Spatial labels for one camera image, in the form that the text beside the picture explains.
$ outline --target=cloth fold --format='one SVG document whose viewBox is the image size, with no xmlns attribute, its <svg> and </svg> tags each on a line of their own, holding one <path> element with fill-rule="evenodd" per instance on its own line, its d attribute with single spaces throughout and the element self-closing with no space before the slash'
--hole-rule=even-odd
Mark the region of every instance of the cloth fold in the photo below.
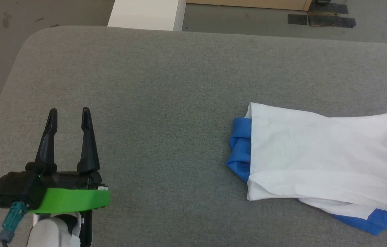
<svg viewBox="0 0 387 247">
<path fill-rule="evenodd" d="M 387 229 L 387 114 L 328 118 L 250 103 L 227 166 L 249 200 L 297 198 L 372 234 Z"/>
</svg>

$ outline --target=teal connector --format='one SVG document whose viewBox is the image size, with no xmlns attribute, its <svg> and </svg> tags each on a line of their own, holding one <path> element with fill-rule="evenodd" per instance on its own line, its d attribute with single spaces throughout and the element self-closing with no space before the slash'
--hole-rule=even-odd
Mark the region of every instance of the teal connector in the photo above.
<svg viewBox="0 0 387 247">
<path fill-rule="evenodd" d="M 0 232 L 0 242 L 3 246 L 7 246 L 15 236 L 16 227 L 21 222 L 24 215 L 27 214 L 27 206 L 23 202 L 13 202 L 10 210 L 2 223 Z"/>
</svg>

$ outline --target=gray connector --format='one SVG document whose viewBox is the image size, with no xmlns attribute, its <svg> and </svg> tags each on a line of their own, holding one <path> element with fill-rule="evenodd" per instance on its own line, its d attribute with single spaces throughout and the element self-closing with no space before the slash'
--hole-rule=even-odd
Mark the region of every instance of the gray connector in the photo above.
<svg viewBox="0 0 387 247">
<path fill-rule="evenodd" d="M 15 232 L 3 229 L 0 232 L 0 242 L 6 242 L 7 244 L 10 244 L 12 242 L 13 236 L 15 236 Z"/>
</svg>

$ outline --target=wooden board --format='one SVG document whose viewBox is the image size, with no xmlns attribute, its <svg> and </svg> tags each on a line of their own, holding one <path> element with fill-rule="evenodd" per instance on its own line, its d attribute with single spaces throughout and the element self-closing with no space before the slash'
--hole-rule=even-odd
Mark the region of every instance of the wooden board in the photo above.
<svg viewBox="0 0 387 247">
<path fill-rule="evenodd" d="M 308 11 L 312 0 L 186 0 L 186 3 Z"/>
</svg>

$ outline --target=white cloth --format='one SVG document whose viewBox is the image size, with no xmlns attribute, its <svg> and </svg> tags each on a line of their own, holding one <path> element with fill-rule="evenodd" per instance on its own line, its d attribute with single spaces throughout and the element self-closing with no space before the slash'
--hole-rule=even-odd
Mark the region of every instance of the white cloth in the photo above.
<svg viewBox="0 0 387 247">
<path fill-rule="evenodd" d="M 387 114 L 329 118 L 250 103 L 249 200 L 299 198 L 331 214 L 387 211 Z"/>
</svg>

